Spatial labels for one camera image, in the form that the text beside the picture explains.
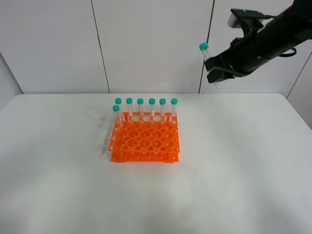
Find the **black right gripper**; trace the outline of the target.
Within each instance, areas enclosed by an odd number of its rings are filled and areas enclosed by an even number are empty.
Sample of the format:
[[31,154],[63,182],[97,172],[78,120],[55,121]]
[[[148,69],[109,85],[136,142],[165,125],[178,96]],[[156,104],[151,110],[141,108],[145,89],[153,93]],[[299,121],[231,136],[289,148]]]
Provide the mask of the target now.
[[[242,38],[231,42],[229,55],[219,54],[208,58],[205,68],[209,84],[233,79],[235,76],[247,76],[271,60],[271,36],[258,31],[249,31]],[[230,69],[231,73],[214,68]]]

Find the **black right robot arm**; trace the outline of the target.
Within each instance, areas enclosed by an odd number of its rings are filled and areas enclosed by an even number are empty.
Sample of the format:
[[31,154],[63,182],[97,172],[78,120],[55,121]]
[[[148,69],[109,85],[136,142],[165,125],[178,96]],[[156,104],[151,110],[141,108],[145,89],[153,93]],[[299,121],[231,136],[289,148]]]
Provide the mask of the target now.
[[245,77],[276,57],[296,55],[296,46],[312,38],[312,2],[295,0],[277,16],[232,8],[230,26],[241,28],[244,36],[205,60],[209,83]]

